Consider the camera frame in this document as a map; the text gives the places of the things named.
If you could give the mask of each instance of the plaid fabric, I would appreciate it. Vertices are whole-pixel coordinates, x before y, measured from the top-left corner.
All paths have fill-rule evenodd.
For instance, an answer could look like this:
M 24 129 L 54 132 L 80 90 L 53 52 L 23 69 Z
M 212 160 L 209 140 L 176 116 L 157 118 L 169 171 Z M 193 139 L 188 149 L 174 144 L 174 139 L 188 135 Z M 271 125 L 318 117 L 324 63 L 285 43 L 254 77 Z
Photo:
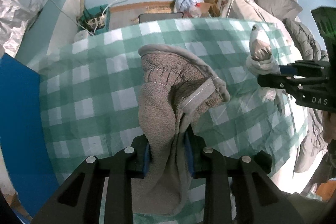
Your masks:
M 231 101 L 212 108 L 194 131 L 208 146 L 238 158 L 264 150 L 273 157 L 273 175 L 306 135 L 305 108 L 287 96 L 286 114 L 262 102 L 257 79 L 247 71 L 249 36 L 255 22 L 201 18 L 142 23 L 63 47 L 38 64 L 46 147 L 62 183 L 90 155 L 104 158 L 141 135 L 138 93 L 143 71 L 137 50 L 150 43 L 185 48 L 226 81 Z M 280 65 L 294 61 L 280 30 L 259 23 Z M 135 223 L 195 224 L 203 219 L 204 180 L 193 180 L 189 201 L 174 217 L 134 215 Z

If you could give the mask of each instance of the bed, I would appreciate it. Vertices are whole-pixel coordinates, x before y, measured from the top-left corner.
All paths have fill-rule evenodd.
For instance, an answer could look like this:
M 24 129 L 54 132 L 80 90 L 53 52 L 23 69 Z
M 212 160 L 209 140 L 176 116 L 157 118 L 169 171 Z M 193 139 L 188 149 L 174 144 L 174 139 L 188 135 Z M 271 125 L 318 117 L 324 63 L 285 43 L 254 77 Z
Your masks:
M 289 7 L 288 10 L 292 10 L 294 13 L 282 15 L 277 13 L 278 7 L 276 7 L 276 2 L 281 2 L 282 0 L 205 0 L 208 2 L 214 2 L 214 14 L 222 18 L 236 18 L 241 20 L 253 20 L 258 22 L 268 22 L 273 23 L 278 29 L 281 30 L 284 37 L 285 43 L 289 46 L 298 46 L 297 43 L 293 41 L 293 33 L 289 33 L 283 21 L 287 17 L 292 17 L 292 21 L 301 22 L 297 14 L 301 11 L 297 0 L 286 0 Z M 304 58 L 307 60 L 306 56 L 302 56 L 300 53 L 296 55 L 296 60 L 302 60 Z M 311 123 L 311 117 L 308 115 L 307 121 Z M 319 124 L 321 130 L 316 134 L 322 132 L 322 125 Z M 290 151 L 290 158 L 288 161 L 283 162 L 281 169 L 272 177 L 275 184 L 283 191 L 288 193 L 298 192 L 301 193 L 306 184 L 309 182 L 316 168 L 322 160 L 323 155 L 326 153 L 327 144 L 322 140 L 316 141 L 316 138 L 310 138 L 309 136 L 304 139 L 301 145 L 301 150 Z M 319 142 L 318 150 L 315 149 L 314 153 L 309 155 L 306 151 L 307 144 Z
M 185 48 L 226 81 L 229 103 L 201 116 L 194 131 L 223 155 L 239 158 L 264 150 L 276 174 L 307 132 L 306 110 L 283 96 L 285 114 L 263 102 L 247 71 L 249 36 L 255 22 L 237 19 L 175 19 L 116 29 L 61 48 L 38 63 L 44 138 L 53 170 L 62 183 L 89 155 L 114 155 L 141 135 L 137 95 L 143 83 L 139 47 L 164 43 Z M 279 64 L 296 60 L 273 24 L 260 23 Z M 198 223 L 203 218 L 205 181 L 193 180 L 189 200 L 174 217 L 135 214 L 135 223 Z

